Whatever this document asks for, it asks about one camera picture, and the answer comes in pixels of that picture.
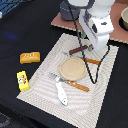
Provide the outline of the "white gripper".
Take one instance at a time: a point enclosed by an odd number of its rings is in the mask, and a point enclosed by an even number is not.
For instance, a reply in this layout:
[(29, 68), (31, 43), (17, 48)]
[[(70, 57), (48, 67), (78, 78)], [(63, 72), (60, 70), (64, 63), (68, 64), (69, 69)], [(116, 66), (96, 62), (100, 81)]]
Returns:
[(96, 18), (85, 9), (80, 11), (79, 23), (96, 50), (106, 46), (110, 33), (114, 30), (110, 16)]

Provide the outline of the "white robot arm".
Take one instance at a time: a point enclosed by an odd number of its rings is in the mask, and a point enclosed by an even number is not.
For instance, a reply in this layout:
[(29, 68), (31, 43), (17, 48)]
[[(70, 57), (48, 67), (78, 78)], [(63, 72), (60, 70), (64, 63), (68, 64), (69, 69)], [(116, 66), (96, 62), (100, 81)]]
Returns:
[(114, 30), (110, 18), (115, 0), (64, 0), (70, 7), (80, 9), (79, 23), (93, 47), (100, 50)]

